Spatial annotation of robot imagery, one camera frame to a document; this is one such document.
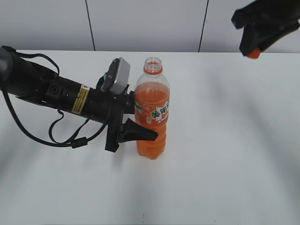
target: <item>orange liquid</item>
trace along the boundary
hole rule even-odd
[[[136,87],[136,101],[147,105],[164,105],[170,96],[167,86],[157,82],[146,82]],[[155,141],[137,141],[137,150],[140,156],[156,159],[165,150],[167,119],[159,124],[148,124],[145,118],[135,114],[135,121],[141,126],[154,130],[158,133]]]

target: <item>bottle label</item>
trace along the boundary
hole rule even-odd
[[[169,99],[162,104],[149,105],[135,99],[135,114],[141,123],[158,125],[169,117]]]

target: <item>screw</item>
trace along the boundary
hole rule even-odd
[[[55,87],[55,86],[53,86],[53,87],[50,88],[50,92],[51,92],[52,94],[57,94],[57,93],[58,93],[58,88]]]

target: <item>white wall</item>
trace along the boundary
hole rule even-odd
[[[92,50],[83,0],[1,0],[0,46]]]
[[[208,0],[1,0],[0,45],[34,50],[197,52]],[[253,0],[209,0],[201,52],[238,52],[231,17]],[[269,50],[300,53],[300,32]]]
[[[88,0],[88,4],[96,50],[199,49],[206,0]]]

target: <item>bottle neck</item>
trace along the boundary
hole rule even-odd
[[[144,71],[149,75],[161,74],[163,72],[161,60],[157,57],[147,58],[144,65]]]

